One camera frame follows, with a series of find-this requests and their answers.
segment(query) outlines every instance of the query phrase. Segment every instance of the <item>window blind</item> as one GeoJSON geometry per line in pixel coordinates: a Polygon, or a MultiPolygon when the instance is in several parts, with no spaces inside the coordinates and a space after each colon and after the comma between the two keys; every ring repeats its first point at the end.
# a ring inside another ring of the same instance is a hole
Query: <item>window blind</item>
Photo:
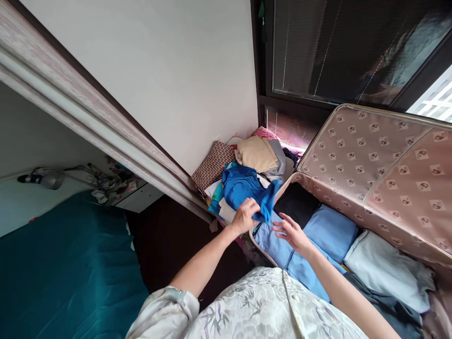
{"type": "Polygon", "coordinates": [[[273,108],[266,107],[266,112],[267,128],[290,146],[307,149],[321,128],[273,108]]]}
{"type": "Polygon", "coordinates": [[[388,105],[452,27],[446,0],[274,2],[273,92],[388,105]]]}

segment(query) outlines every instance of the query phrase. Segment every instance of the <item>black window frame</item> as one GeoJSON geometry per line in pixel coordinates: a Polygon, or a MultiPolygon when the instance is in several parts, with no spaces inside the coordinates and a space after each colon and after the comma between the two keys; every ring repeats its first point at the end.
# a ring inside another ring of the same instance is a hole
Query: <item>black window frame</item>
{"type": "MultiPolygon", "coordinates": [[[[258,18],[261,2],[262,0],[250,0],[259,126],[265,126],[265,106],[270,106],[285,114],[321,127],[337,105],[273,93],[272,91],[274,0],[263,0],[265,26],[262,25],[262,19],[258,18]],[[264,28],[266,42],[262,41],[264,28]]],[[[447,68],[451,66],[451,55],[452,30],[446,34],[432,54],[426,59],[389,106],[373,103],[360,104],[405,113],[447,68]]]]}

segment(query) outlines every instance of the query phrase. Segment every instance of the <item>open suitcase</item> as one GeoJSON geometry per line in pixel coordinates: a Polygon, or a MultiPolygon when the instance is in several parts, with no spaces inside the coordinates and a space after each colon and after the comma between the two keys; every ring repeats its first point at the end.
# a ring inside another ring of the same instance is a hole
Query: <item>open suitcase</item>
{"type": "MultiPolygon", "coordinates": [[[[298,183],[358,227],[431,267],[437,290],[429,293],[423,330],[432,338],[452,337],[451,130],[429,118],[342,104],[275,197],[276,202],[298,183]]],[[[254,245],[277,266],[253,231],[254,245]]]]}

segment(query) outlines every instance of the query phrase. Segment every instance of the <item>dark floor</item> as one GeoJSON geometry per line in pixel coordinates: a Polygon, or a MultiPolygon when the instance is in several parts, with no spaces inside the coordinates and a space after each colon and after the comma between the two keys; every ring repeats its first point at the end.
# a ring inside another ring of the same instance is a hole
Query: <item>dark floor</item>
{"type": "MultiPolygon", "coordinates": [[[[150,293],[167,286],[185,263],[220,231],[212,233],[209,224],[166,195],[140,214],[126,215],[130,232],[135,236],[133,243],[141,276],[150,293]]],[[[200,310],[253,267],[233,242],[199,297],[200,310]]]]}

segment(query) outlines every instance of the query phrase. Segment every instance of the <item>floral blouse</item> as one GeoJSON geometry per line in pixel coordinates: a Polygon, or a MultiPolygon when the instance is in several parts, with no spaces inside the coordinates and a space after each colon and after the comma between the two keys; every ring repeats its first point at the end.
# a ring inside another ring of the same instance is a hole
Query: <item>floral blouse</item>
{"type": "Polygon", "coordinates": [[[257,267],[199,313],[188,291],[151,294],[126,336],[132,338],[366,338],[345,314],[280,268],[257,267]]]}

